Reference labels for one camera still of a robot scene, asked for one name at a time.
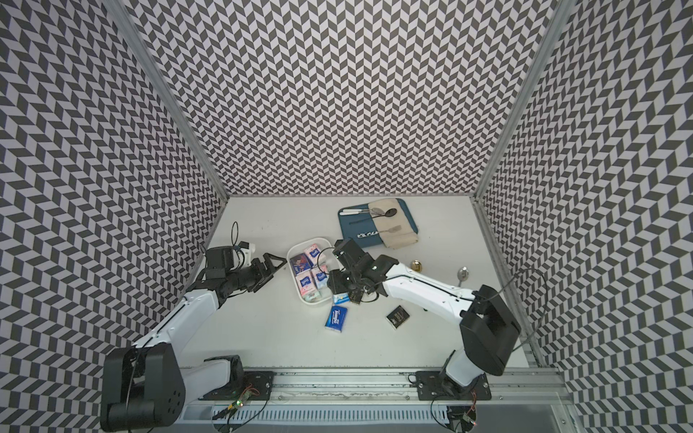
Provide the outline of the light blue tissue pack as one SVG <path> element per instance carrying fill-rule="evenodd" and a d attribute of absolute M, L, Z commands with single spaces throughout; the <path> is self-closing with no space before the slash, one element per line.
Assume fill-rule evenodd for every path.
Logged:
<path fill-rule="evenodd" d="M 334 294 L 332 296 L 332 301 L 334 305 L 341 305 L 350 302 L 350 296 L 347 292 Z"/>

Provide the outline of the pale blue pink pack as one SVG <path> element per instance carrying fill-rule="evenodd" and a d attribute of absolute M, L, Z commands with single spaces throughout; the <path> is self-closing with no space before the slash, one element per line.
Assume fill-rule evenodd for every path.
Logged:
<path fill-rule="evenodd" d="M 324 290 L 328 288 L 328 272 L 316 267 L 311 270 L 311 274 L 314 279 L 315 286 L 318 290 Z"/>

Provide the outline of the purple tissue pack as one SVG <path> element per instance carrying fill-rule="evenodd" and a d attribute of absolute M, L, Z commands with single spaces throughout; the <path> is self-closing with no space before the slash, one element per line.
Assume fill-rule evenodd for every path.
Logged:
<path fill-rule="evenodd" d="M 290 258 L 290 266 L 294 275 L 302 274 L 312 269 L 313 264 L 305 253 L 297 254 Z"/>

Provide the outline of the pink white tissue pack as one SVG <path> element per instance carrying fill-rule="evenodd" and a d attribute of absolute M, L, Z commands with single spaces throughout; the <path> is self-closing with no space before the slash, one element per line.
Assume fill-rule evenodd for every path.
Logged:
<path fill-rule="evenodd" d="M 303 250 L 305 256 L 308 258 L 312 266 L 318 265 L 318 259 L 319 255 L 321 254 L 321 251 L 321 247 L 317 244 L 309 245 Z"/>

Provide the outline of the white storage box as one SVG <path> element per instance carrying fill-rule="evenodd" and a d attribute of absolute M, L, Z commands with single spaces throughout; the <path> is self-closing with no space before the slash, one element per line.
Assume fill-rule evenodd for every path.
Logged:
<path fill-rule="evenodd" d="M 330 271 L 340 268 L 328 239 L 317 237 L 294 245 L 287 253 L 293 283 L 301 302 L 309 306 L 332 303 Z"/>

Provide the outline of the blue Tempo pack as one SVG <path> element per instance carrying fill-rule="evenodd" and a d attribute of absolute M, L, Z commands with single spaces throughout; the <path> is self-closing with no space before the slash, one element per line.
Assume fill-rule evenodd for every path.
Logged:
<path fill-rule="evenodd" d="M 342 306 L 332 306 L 326 320 L 325 328 L 337 333 L 343 331 L 348 309 Z"/>

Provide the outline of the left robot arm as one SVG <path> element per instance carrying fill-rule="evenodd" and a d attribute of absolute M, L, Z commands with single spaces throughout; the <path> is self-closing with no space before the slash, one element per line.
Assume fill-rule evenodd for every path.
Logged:
<path fill-rule="evenodd" d="M 198 400 L 227 400 L 212 420 L 230 420 L 253 401 L 269 402 L 272 373 L 246 373 L 238 355 L 211 357 L 182 368 L 178 357 L 198 329 L 236 295 L 258 292 L 287 264 L 252 256 L 252 247 L 214 247 L 180 303 L 144 337 L 106 356 L 100 427 L 106 432 L 147 432 L 173 425 Z"/>

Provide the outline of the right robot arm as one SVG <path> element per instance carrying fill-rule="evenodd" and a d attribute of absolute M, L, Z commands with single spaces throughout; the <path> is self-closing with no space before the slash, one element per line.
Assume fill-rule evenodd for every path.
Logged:
<path fill-rule="evenodd" d="M 349 294 L 376 292 L 407 301 L 458 327 L 462 346 L 444 363 L 440 385 L 447 395 L 467 392 L 483 375 L 501 376 L 522 332 L 500 292 L 450 286 L 415 272 L 395 258 L 337 252 L 339 270 L 328 286 Z"/>

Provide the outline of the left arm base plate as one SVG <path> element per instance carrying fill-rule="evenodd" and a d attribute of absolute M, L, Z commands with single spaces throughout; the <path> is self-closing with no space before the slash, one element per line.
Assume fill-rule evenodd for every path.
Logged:
<path fill-rule="evenodd" d="M 243 378 L 235 379 L 214 389 L 202 397 L 200 401 L 231 402 L 238 400 L 245 389 L 251 390 L 251 402 L 266 402 L 269 400 L 274 386 L 274 371 L 246 371 Z"/>

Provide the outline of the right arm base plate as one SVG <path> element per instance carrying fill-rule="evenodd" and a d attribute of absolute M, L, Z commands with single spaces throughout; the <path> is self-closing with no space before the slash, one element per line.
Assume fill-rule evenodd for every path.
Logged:
<path fill-rule="evenodd" d="M 422 370 L 414 373 L 414 386 L 419 400 L 423 402 L 438 400 L 485 402 L 492 399 L 485 373 L 469 385 L 459 385 L 442 372 Z"/>

